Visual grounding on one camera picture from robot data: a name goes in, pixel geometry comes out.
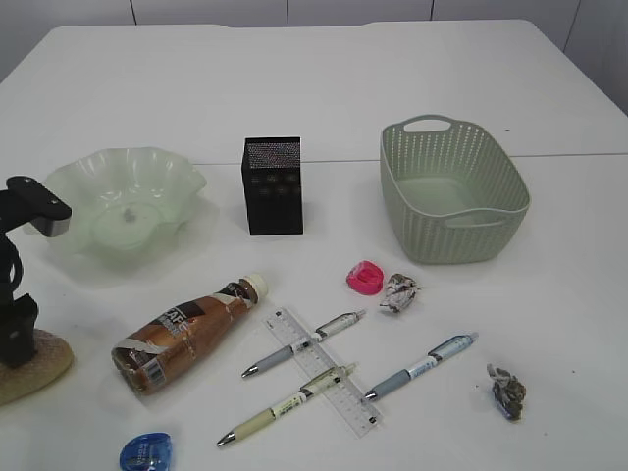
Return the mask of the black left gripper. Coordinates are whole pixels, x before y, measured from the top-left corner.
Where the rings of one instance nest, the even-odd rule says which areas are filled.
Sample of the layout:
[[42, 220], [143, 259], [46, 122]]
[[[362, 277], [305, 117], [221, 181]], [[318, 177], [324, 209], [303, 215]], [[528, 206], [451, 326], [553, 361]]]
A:
[[18, 368], [35, 355], [34, 324], [38, 306], [29, 294], [14, 300], [24, 267], [16, 246], [1, 234], [1, 363]]

